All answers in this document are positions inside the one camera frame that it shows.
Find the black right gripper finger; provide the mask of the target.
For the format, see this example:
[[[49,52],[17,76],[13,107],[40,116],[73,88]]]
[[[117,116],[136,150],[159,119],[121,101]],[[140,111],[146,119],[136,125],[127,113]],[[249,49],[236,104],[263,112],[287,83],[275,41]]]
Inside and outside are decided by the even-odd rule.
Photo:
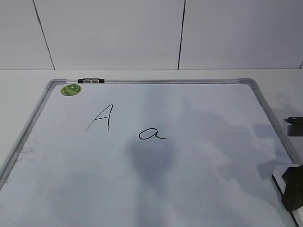
[[[303,206],[303,166],[289,167],[282,175],[285,191],[282,203],[287,211]]]

